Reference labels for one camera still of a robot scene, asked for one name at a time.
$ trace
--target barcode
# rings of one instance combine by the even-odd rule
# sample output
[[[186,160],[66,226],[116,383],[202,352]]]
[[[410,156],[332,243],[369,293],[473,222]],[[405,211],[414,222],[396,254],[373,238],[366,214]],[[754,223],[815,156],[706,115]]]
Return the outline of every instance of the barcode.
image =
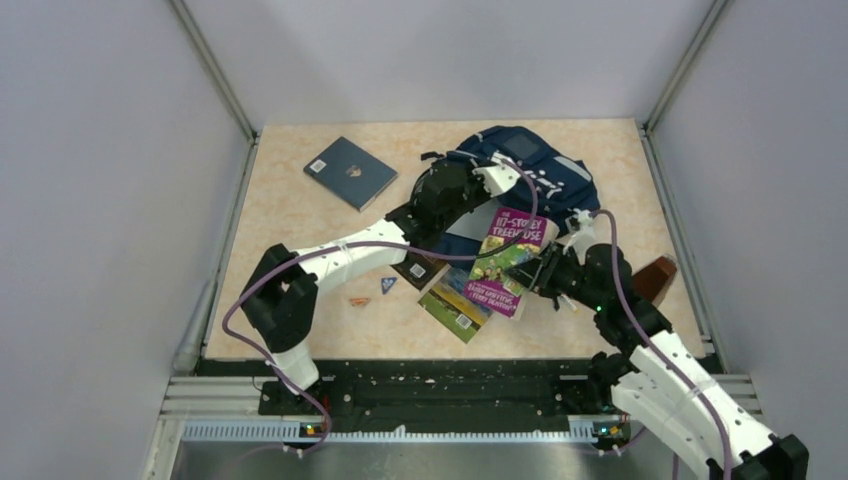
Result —
[[[410,267],[409,273],[411,273],[415,278],[421,278],[425,273],[427,273],[427,270],[424,270],[424,267],[416,263]]]
[[[324,170],[324,167],[326,167],[326,166],[327,166],[327,163],[324,162],[324,160],[321,160],[319,158],[318,160],[315,160],[314,162],[312,162],[312,165],[309,166],[309,169],[312,170],[315,173],[318,173],[321,170]]]
[[[456,324],[465,330],[471,326],[471,319],[460,313],[459,316],[456,317]]]

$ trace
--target green book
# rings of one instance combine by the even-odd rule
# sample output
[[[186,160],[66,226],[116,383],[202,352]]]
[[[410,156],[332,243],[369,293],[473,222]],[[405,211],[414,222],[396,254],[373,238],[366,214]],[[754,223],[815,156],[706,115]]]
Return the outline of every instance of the green book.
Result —
[[[467,282],[468,272],[451,267],[418,301],[464,343],[468,343],[492,316],[491,310],[463,296]]]

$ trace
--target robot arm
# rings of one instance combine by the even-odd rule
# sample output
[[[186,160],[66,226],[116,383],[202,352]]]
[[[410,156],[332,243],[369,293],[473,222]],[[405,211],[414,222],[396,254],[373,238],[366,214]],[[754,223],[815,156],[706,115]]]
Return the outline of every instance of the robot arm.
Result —
[[[687,385],[644,341],[615,292],[612,246],[597,244],[580,264],[574,249],[551,244],[537,259],[507,274],[547,298],[566,296],[596,311],[601,336],[621,353],[592,359],[589,381],[603,406],[627,412],[651,430],[698,478],[721,478],[731,458],[733,479],[801,479],[809,453],[794,435],[778,438],[742,409],[686,349],[669,321],[630,287],[631,268],[620,250],[617,270],[627,303],[659,351],[691,381]],[[714,409],[726,430],[727,449]]]
[[[319,378],[306,344],[319,297],[375,268],[402,262],[406,251],[398,245],[432,248],[462,215],[511,189],[520,178],[517,167],[506,156],[496,153],[481,160],[476,156],[464,158],[462,152],[451,155],[459,161],[434,162],[418,178],[410,200],[370,227],[296,251],[278,244],[263,255],[245,290],[283,263],[304,258],[265,283],[242,305],[274,363],[301,390]]]
[[[485,161],[473,156],[467,160],[436,161],[419,177],[407,203],[360,232],[313,248],[289,251],[278,244],[266,251],[245,290],[296,257],[302,261],[255,290],[242,309],[276,366],[294,385],[305,390],[319,377],[306,345],[318,297],[374,268],[403,261],[406,251],[397,244],[431,248],[459,217],[518,181],[516,167],[507,157],[496,153]],[[591,228],[585,214],[572,220],[576,230]],[[507,271],[541,297],[566,297],[596,311],[594,322],[601,336],[621,352],[600,353],[592,359],[588,376],[598,402],[643,423],[699,478],[720,478],[724,465],[730,466],[734,479],[805,478],[809,453],[804,445],[794,435],[777,437],[731,399],[692,358],[659,310],[633,291],[632,270],[617,248],[613,268],[613,251],[609,244],[593,245],[581,264],[574,248],[553,243],[536,259]],[[624,311],[614,271],[653,348]],[[699,401],[703,398],[714,412]],[[725,432],[719,431],[714,416],[729,442],[722,440]]]

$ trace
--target pink book cover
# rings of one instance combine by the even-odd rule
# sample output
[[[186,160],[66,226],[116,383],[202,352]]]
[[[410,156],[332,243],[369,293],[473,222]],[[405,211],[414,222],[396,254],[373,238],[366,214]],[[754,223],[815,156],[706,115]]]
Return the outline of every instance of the pink book cover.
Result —
[[[499,208],[489,227],[489,233],[483,240],[480,253],[504,245],[520,234],[529,220],[530,214],[527,212],[507,207]],[[508,268],[538,255],[545,245],[556,238],[558,230],[553,222],[536,217],[517,244],[497,255],[474,262],[463,294],[495,312],[517,318],[521,313],[524,287],[509,278],[505,272]]]

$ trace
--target white wall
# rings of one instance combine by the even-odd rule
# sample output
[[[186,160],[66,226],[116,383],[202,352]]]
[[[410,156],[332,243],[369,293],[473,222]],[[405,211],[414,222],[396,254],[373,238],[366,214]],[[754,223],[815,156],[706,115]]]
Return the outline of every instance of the white wall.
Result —
[[[166,2],[0,11],[0,477],[138,478],[246,145]]]
[[[710,0],[189,0],[251,121],[646,117]]]
[[[730,366],[844,478],[848,3],[736,2],[658,132]]]

